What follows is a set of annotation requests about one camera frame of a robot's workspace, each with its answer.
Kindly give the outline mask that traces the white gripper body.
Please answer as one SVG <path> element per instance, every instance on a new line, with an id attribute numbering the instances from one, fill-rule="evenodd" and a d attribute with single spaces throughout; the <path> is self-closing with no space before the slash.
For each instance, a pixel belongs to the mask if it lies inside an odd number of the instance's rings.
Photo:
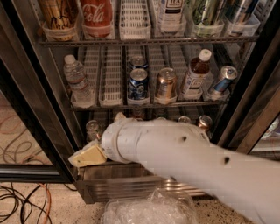
<path id="1" fill-rule="evenodd" d="M 121 118 L 111 123 L 103 131 L 101 136 L 101 147 L 103 148 L 107 158 L 124 164 L 130 163 L 130 160 L 126 159 L 119 151 L 122 141 L 120 133 L 127 123 L 132 123 L 135 121 L 136 119 L 134 118 Z"/>

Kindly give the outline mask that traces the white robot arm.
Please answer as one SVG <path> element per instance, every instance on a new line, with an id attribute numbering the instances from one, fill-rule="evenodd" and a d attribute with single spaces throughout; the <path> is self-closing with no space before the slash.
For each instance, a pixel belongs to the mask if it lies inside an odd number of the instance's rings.
<path id="1" fill-rule="evenodd" d="M 196 125 L 119 118 L 100 143 L 78 150 L 69 162 L 84 167 L 107 158 L 195 186 L 256 224 L 280 224 L 280 163 L 225 150 Z"/>

